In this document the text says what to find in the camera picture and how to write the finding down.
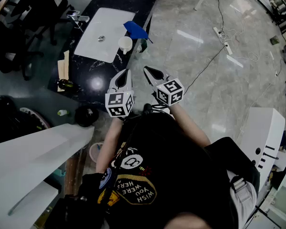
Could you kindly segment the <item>white-rimmed wheel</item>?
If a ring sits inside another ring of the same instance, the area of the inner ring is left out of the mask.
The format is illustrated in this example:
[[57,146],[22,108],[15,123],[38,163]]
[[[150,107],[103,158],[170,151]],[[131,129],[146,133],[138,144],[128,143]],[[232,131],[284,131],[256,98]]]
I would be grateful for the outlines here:
[[26,108],[26,107],[21,107],[19,110],[23,113],[30,115],[35,120],[35,122],[38,124],[37,125],[38,129],[44,130],[44,129],[51,128],[51,125],[38,112],[31,110],[29,108]]

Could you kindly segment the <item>white cabinet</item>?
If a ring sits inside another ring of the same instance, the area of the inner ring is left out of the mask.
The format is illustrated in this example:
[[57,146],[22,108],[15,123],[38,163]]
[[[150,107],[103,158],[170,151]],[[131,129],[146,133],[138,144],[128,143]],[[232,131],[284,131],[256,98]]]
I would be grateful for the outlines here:
[[264,186],[276,160],[285,128],[285,118],[274,108],[251,107],[240,149],[260,173],[259,190]]

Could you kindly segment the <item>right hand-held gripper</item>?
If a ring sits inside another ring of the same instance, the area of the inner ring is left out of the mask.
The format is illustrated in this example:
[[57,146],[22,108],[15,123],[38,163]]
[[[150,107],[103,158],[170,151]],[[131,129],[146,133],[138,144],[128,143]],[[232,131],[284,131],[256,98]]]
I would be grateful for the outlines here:
[[152,86],[154,98],[166,106],[172,106],[180,102],[184,97],[184,86],[178,78],[167,74],[155,66],[145,66],[143,73]]

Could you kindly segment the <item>chrome faucet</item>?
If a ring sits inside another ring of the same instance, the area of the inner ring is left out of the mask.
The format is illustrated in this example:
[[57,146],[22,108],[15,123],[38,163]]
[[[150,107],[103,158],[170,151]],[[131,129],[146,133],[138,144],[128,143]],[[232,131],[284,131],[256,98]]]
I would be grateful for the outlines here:
[[76,29],[79,29],[81,30],[81,32],[83,32],[82,24],[88,23],[90,20],[90,17],[79,15],[79,13],[80,13],[79,11],[70,10],[66,13],[66,17],[73,23]]

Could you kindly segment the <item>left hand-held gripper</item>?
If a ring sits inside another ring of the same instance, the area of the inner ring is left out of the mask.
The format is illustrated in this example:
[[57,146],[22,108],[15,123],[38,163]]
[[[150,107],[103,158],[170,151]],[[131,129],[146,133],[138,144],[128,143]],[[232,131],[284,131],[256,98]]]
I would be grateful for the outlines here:
[[105,94],[105,107],[110,117],[124,118],[130,114],[134,105],[132,85],[130,69],[118,72],[111,79],[110,87]]

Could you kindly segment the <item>black round pot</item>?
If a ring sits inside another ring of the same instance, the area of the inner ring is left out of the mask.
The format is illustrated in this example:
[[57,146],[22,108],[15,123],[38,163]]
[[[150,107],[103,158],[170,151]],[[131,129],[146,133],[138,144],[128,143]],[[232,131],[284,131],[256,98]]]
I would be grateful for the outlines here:
[[91,126],[99,117],[97,109],[90,106],[80,106],[75,111],[75,122],[81,127]]

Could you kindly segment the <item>person's right forearm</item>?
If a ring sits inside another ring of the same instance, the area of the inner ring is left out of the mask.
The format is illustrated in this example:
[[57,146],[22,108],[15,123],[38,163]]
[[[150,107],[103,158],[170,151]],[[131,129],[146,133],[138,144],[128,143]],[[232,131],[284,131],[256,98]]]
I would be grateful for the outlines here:
[[205,132],[191,119],[188,113],[179,105],[169,107],[171,114],[184,133],[199,147],[206,147],[211,144]]

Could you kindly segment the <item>green and white packet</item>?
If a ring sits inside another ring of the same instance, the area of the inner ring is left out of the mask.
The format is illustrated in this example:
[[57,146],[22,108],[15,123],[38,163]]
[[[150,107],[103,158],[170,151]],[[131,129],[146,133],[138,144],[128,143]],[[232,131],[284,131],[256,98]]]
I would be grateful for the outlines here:
[[147,48],[147,40],[146,39],[140,39],[140,43],[137,47],[136,53],[143,53],[146,48]]

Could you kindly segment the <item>white cup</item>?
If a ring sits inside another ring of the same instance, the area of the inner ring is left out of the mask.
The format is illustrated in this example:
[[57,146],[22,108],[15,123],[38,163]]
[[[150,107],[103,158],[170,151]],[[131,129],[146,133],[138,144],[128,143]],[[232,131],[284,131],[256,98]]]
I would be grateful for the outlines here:
[[133,41],[130,37],[123,36],[119,39],[118,45],[119,45],[120,50],[125,55],[127,52],[129,52],[132,49]]

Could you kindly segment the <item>white rectangular sink basin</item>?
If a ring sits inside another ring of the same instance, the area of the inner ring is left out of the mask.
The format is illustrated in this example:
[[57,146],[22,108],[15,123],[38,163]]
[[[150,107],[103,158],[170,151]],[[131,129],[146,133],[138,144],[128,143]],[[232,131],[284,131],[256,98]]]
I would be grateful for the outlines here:
[[[112,63],[119,50],[118,41],[126,34],[124,23],[132,21],[134,12],[99,8],[90,20],[74,54],[107,63]],[[105,41],[98,42],[98,37],[105,36]]]

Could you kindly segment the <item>person's black printed t-shirt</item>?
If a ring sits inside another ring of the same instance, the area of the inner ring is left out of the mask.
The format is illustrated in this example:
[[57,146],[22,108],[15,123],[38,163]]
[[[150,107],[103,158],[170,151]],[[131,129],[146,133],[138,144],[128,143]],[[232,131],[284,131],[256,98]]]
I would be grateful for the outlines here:
[[85,175],[84,229],[242,229],[260,174],[229,137],[199,147],[173,115],[123,121],[105,173]]

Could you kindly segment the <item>light wooden board pieces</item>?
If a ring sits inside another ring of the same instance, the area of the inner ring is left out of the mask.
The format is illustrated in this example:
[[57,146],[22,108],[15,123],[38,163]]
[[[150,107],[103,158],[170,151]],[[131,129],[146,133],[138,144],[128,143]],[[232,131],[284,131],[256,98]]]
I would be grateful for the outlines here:
[[59,80],[69,80],[69,50],[64,52],[64,59],[58,60]]

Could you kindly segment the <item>person's left forearm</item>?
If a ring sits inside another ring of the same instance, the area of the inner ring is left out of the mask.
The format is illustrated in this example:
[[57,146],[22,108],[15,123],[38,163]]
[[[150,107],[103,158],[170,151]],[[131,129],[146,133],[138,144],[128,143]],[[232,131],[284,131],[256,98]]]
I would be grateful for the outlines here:
[[109,130],[105,136],[105,140],[101,147],[100,153],[96,162],[96,173],[105,173],[109,167],[110,161],[115,155],[119,136],[122,131],[123,121],[119,118],[113,118]]

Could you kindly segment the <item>blue cloth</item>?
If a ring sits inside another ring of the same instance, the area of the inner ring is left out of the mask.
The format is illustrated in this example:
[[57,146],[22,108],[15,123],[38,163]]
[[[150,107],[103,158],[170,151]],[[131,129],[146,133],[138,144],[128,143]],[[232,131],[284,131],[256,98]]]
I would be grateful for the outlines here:
[[132,39],[145,39],[152,43],[151,39],[148,37],[148,33],[135,22],[127,21],[123,25]]

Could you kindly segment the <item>black office chair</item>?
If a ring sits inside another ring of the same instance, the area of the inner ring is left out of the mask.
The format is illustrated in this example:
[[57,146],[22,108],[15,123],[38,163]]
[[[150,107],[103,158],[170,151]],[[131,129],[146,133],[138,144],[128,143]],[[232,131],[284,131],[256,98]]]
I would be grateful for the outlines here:
[[29,51],[29,47],[35,36],[29,42],[26,42],[24,32],[18,29],[11,29],[0,21],[0,71],[10,73],[11,71],[21,70],[24,80],[29,80],[26,75],[26,66],[24,65],[29,56],[44,56],[39,51]]
[[21,16],[27,12],[23,20],[17,18],[16,22],[24,30],[36,32],[40,27],[43,29],[37,34],[38,39],[42,39],[43,33],[50,30],[50,42],[56,45],[57,41],[54,39],[55,25],[59,22],[67,22],[62,15],[67,10],[73,10],[74,7],[68,0],[20,0],[15,4],[11,13],[11,17]]

